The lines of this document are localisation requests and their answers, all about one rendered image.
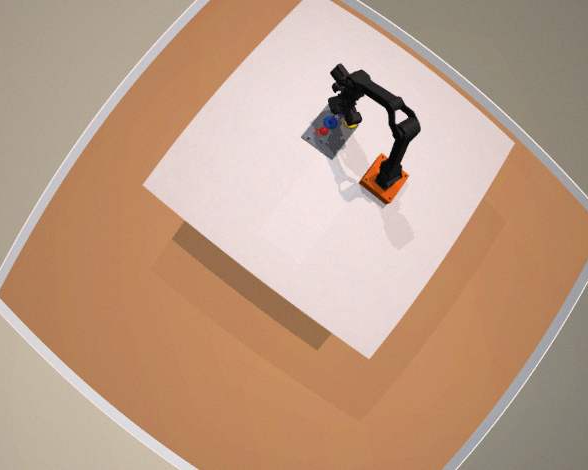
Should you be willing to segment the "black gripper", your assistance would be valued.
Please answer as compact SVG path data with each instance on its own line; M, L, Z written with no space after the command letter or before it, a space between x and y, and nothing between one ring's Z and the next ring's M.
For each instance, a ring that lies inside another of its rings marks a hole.
M345 116L344 118L345 118L346 124L348 126L359 124L363 120L360 112L357 112L356 107L355 107L357 105L356 101L358 101L359 99L353 100L353 101L349 101L349 100L345 99L343 96L344 88L345 87L342 85L339 87L337 82L334 82L332 85L333 92L336 93L337 91L338 92L341 91L341 93L339 93L338 96L342 95L344 102L347 104L347 110L341 110L342 115Z

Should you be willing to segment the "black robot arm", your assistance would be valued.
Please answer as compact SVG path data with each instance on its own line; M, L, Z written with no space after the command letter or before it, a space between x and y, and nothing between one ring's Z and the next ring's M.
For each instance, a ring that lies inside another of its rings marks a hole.
M393 95L382 86L375 84L370 75L360 69L349 73L343 64L339 64L330 72L338 86L344 86L343 96L349 101L363 98L364 94L375 102L386 108L388 112L388 124L393 132L395 142L388 159L380 164L380 172L376 176L375 183L384 191L393 186L397 180L403 178L402 166L400 165L407 147L421 131L421 125L412 109L404 104L401 97ZM331 113L340 114L341 110L347 110L347 104L341 96L332 96L328 99ZM396 111L401 110L408 116L401 123L395 123Z

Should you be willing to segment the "blue gear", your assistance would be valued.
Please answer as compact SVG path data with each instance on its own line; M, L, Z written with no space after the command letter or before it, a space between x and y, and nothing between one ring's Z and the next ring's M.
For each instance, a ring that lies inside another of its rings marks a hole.
M337 127L337 125L338 125L338 123L337 123L338 121L336 120L336 118L334 118L334 117L332 117L332 116L331 116L331 117L330 117L330 116L329 116L329 117L327 116L327 118L326 118L326 119L324 119L324 121L323 121L323 122L325 122L325 123L323 123L323 124L325 124L324 126L326 126L326 127L327 127L327 129L328 129L328 128L329 128L329 129L332 129L332 128L333 128L333 129L334 129L334 128L336 129L336 127Z

